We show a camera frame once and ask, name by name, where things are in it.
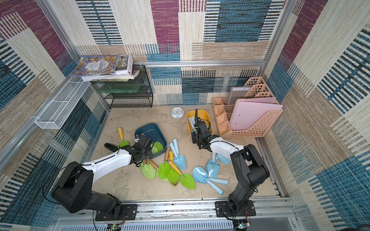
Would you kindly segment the blue shovel diagonal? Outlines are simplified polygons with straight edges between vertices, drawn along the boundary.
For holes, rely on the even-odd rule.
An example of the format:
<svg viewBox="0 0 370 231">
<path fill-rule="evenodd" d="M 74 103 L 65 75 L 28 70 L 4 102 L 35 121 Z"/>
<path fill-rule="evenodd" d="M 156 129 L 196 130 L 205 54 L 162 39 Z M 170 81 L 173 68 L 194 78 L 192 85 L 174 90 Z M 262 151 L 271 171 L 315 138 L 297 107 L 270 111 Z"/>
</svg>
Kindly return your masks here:
<svg viewBox="0 0 370 231">
<path fill-rule="evenodd" d="M 196 131 L 195 118 L 192 116 L 189 119 L 190 119 L 190 124 L 193 129 L 193 132 L 195 132 Z"/>
</svg>

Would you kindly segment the dark teal storage box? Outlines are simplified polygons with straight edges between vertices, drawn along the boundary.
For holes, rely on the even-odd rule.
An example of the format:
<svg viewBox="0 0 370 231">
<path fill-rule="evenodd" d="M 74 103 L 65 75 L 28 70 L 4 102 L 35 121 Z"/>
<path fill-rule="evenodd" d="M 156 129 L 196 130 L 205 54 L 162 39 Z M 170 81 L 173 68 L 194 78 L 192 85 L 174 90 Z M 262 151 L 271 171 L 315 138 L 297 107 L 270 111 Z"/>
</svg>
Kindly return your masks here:
<svg viewBox="0 0 370 231">
<path fill-rule="evenodd" d="M 159 141 L 163 145 L 164 149 L 162 151 L 156 153 L 155 155 L 153 155 L 152 158 L 156 158 L 156 157 L 166 153 L 167 141 L 166 141 L 165 136 L 163 135 L 162 131 L 160 130 L 160 128 L 158 127 L 158 125 L 156 123 L 149 123 L 149 124 L 146 124 L 144 126 L 139 127 L 135 131 L 135 138 L 138 139 L 141 134 L 147 136 L 148 138 L 151 138 L 153 140 L 153 144 L 155 142 Z"/>
</svg>

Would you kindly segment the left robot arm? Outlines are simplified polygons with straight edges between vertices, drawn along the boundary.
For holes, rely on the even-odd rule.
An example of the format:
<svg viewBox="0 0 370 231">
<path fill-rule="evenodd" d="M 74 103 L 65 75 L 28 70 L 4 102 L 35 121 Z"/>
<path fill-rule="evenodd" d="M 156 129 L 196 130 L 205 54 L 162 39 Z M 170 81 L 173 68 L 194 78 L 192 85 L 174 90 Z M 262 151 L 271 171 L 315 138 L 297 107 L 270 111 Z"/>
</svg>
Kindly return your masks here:
<svg viewBox="0 0 370 231">
<path fill-rule="evenodd" d="M 70 213 L 89 209 L 112 220 L 123 218 L 121 201 L 110 193 L 93 191 L 92 184 L 121 167 L 131 164 L 139 167 L 142 161 L 152 157 L 152 144 L 151 138 L 142 135 L 133 146 L 117 147 L 113 153 L 100 159 L 82 164 L 71 162 L 54 186 L 52 198 Z"/>
</svg>

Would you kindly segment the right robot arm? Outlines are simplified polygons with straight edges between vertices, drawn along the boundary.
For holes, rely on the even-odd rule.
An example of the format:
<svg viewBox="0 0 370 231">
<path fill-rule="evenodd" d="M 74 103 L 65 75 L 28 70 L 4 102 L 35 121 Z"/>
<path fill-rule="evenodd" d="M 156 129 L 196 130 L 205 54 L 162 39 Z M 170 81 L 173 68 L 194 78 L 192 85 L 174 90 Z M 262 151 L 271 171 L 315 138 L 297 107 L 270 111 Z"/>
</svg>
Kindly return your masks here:
<svg viewBox="0 0 370 231">
<path fill-rule="evenodd" d="M 198 109 L 192 121 L 195 122 L 193 140 L 198 148 L 220 154 L 232 162 L 238 184 L 228 197 L 228 207 L 232 215 L 236 216 L 247 206 L 257 187 L 270 177 L 267 165 L 254 145 L 237 145 L 212 135 L 210 124 L 198 116 Z"/>
</svg>

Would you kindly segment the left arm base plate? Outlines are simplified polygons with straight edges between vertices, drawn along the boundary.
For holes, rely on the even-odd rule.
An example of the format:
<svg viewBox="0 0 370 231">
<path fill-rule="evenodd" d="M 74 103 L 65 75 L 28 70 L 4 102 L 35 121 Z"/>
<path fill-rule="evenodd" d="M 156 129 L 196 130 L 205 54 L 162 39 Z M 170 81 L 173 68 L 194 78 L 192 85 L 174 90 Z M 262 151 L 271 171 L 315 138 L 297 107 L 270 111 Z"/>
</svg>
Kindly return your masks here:
<svg viewBox="0 0 370 231">
<path fill-rule="evenodd" d="M 95 221 L 135 220 L 138 204 L 122 204 L 112 212 L 97 211 Z"/>
</svg>

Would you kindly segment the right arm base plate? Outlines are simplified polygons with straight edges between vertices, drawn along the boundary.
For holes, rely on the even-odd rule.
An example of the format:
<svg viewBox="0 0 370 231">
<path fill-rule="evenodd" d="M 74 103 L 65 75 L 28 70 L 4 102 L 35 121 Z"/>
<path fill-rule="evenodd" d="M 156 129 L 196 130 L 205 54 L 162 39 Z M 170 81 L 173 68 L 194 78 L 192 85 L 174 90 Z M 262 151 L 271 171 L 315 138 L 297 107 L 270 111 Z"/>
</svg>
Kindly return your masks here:
<svg viewBox="0 0 370 231">
<path fill-rule="evenodd" d="M 217 217 L 234 218 L 256 216 L 255 206 L 253 201 L 248 200 L 242 205 L 232 207 L 228 201 L 216 201 L 214 203 Z"/>
</svg>

